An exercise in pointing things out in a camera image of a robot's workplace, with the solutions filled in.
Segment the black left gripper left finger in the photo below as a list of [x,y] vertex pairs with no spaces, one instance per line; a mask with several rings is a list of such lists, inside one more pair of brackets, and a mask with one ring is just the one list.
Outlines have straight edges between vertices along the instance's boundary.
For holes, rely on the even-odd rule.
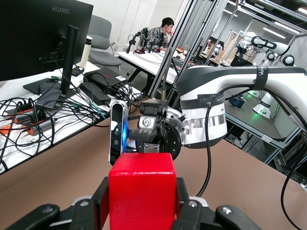
[[8,230],[101,230],[109,214],[108,177],[94,194],[78,198],[65,210],[55,204],[43,204],[31,210]]

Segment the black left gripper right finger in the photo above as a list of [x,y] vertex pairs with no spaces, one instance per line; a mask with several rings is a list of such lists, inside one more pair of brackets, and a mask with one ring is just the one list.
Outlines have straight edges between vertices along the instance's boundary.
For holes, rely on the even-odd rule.
[[176,218],[172,230],[259,230],[239,208],[221,205],[212,210],[205,199],[189,196],[184,179],[177,178]]

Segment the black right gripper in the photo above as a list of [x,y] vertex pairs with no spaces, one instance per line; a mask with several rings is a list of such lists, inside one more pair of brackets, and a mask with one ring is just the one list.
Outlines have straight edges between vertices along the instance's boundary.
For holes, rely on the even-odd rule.
[[149,99],[140,105],[138,129],[131,130],[139,153],[170,153],[175,160],[184,145],[184,116],[167,100]]

